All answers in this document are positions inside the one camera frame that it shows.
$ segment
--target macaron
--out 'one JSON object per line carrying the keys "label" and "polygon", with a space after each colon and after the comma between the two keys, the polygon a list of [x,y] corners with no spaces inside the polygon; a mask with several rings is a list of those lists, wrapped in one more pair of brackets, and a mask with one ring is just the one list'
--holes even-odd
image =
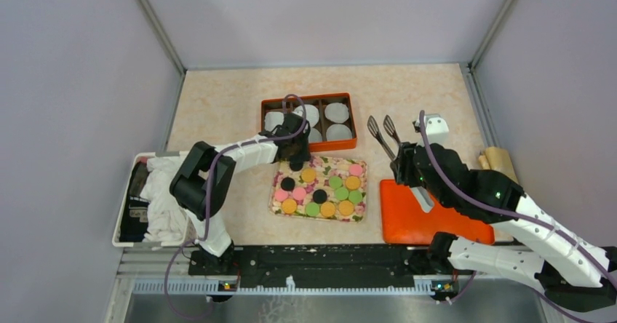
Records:
{"label": "macaron", "polygon": [[324,115],[334,123],[344,123],[349,119],[349,108],[342,103],[331,103],[326,106]]}
{"label": "macaron", "polygon": [[342,216],[349,216],[354,213],[354,204],[350,201],[342,201],[338,204],[338,212]]}
{"label": "macaron", "polygon": [[286,191],[293,191],[295,187],[295,181],[292,178],[284,178],[283,180],[281,180],[281,188],[286,190]]}
{"label": "macaron", "polygon": [[298,208],[298,203],[296,203],[293,199],[285,199],[281,204],[281,209],[285,214],[293,214],[293,212]]}
{"label": "macaron", "polygon": [[334,206],[334,204],[332,202],[325,202],[319,208],[319,211],[322,213],[322,216],[324,218],[329,218],[329,217],[333,216],[334,213],[336,212],[336,207]]}
{"label": "macaron", "polygon": [[362,192],[358,191],[358,190],[353,190],[351,192],[349,192],[349,201],[351,203],[358,204],[360,202],[362,202],[362,200],[364,199]]}
{"label": "macaron", "polygon": [[317,173],[313,168],[306,168],[302,170],[302,173],[300,173],[300,177],[305,183],[312,183],[313,180],[315,180],[315,178],[317,177]]}
{"label": "macaron", "polygon": [[321,204],[327,201],[327,193],[324,190],[313,191],[313,202]]}
{"label": "macaron", "polygon": [[302,167],[304,167],[304,162],[302,161],[294,161],[293,163],[290,162],[290,169],[293,172],[299,172],[302,170]]}
{"label": "macaron", "polygon": [[289,192],[282,188],[279,188],[274,192],[274,199],[276,199],[278,202],[283,202],[285,199],[287,199],[287,197],[289,197]]}
{"label": "macaron", "polygon": [[365,170],[362,169],[362,165],[360,164],[352,164],[349,166],[349,174],[353,176],[360,176]]}
{"label": "macaron", "polygon": [[293,189],[291,195],[296,201],[303,201],[304,197],[306,197],[306,190],[304,187],[296,187]]}
{"label": "macaron", "polygon": [[337,189],[343,185],[343,179],[337,175],[333,175],[328,179],[328,185],[330,185],[331,188]]}
{"label": "macaron", "polygon": [[357,176],[350,176],[345,179],[345,186],[350,190],[357,190],[360,188],[360,179]]}
{"label": "macaron", "polygon": [[334,197],[336,197],[339,201],[344,201],[347,197],[349,197],[349,190],[344,187],[339,187],[334,190]]}
{"label": "macaron", "polygon": [[304,212],[308,216],[317,216],[319,214],[319,204],[310,202],[304,207]]}

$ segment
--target beige countertop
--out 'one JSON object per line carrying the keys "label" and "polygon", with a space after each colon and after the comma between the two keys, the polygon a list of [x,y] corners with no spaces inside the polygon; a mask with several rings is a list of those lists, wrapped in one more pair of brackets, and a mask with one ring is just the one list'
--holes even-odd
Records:
{"label": "beige countertop", "polygon": [[[277,164],[267,164],[231,182],[221,212],[236,244],[383,243],[378,184],[391,179],[392,173],[387,155],[366,128],[370,115],[381,125],[389,114],[401,139],[415,142],[420,135],[414,133],[412,121],[420,110],[439,113],[450,127],[446,146],[470,168],[478,168],[476,157],[484,145],[457,64],[189,71],[167,148],[190,150],[200,140],[212,145],[242,141],[260,131],[262,100],[334,92],[351,96],[357,147],[318,154],[367,162],[365,219],[354,224],[274,215],[268,202]],[[386,141],[394,147],[389,137]]]}

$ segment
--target gray wall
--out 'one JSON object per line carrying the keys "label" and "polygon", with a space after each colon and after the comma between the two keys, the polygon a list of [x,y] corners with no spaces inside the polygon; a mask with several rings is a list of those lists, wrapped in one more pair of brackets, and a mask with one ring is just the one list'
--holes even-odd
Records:
{"label": "gray wall", "polygon": [[187,68],[468,61],[503,0],[150,0]]}
{"label": "gray wall", "polygon": [[478,74],[523,187],[580,236],[617,246],[617,0],[519,0]]}
{"label": "gray wall", "polygon": [[131,158],[179,75],[135,0],[0,0],[3,322],[100,322]]}

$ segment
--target white towel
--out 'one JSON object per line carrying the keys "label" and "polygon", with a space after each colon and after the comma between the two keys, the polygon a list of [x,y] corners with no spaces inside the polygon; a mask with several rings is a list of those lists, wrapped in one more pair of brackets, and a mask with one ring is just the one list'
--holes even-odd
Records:
{"label": "white towel", "polygon": [[148,206],[149,242],[176,242],[184,239],[186,214],[170,194],[170,183],[180,168],[182,157],[154,157],[148,159],[150,172],[140,197],[150,201]]}

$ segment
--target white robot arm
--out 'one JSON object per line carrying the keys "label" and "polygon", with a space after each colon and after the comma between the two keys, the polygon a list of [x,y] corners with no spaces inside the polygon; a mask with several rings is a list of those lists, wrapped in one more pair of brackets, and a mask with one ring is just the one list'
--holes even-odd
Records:
{"label": "white robot arm", "polygon": [[[428,202],[422,200],[427,195],[422,190],[426,189],[443,207],[452,207],[462,215],[506,232],[532,250],[514,252],[438,233],[429,248],[432,267],[444,273],[458,269],[503,276],[532,287],[557,305],[573,311],[615,305],[617,290],[606,274],[617,269],[617,248],[596,247],[576,236],[504,174],[468,170],[455,151],[440,145],[447,137],[448,128],[439,115],[423,117],[415,126],[418,131],[422,127],[430,147],[427,149],[425,142],[403,143],[393,170],[398,183],[416,190],[414,195],[423,210],[430,210],[425,208]],[[481,209],[470,200],[479,201],[492,211]],[[574,239],[574,244],[566,237]]]}
{"label": "white robot arm", "polygon": [[286,113],[283,124],[272,132],[262,132],[242,143],[211,146],[202,141],[193,146],[172,180],[170,193],[189,211],[187,215],[197,232],[196,244],[217,258],[231,246],[231,237],[219,213],[231,178],[256,165],[280,159],[307,162],[311,155],[306,123],[306,118]]}

